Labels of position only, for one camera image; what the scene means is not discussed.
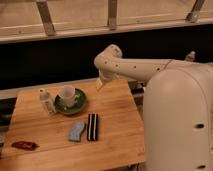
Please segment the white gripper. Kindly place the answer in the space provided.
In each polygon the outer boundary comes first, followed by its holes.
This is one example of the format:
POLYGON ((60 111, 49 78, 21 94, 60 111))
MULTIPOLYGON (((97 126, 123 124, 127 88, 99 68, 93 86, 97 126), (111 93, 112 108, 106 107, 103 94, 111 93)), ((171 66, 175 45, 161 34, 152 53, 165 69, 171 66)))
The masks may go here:
POLYGON ((99 78, 95 83, 97 91, 101 90, 105 86, 105 82, 110 82, 116 78, 116 74, 112 72, 110 68, 112 67, 112 62, 115 59, 121 58, 122 51, 115 44, 109 45, 95 57, 94 64, 95 67, 99 70, 99 78))

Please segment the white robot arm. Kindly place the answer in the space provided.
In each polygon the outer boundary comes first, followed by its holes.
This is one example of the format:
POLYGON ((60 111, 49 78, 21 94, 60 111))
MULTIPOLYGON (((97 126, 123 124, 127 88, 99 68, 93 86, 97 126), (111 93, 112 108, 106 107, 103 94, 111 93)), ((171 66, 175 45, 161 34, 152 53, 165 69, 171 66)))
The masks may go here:
POLYGON ((213 171, 213 62, 124 59, 112 44, 94 64, 98 88, 118 75, 145 84, 147 171, 213 171))

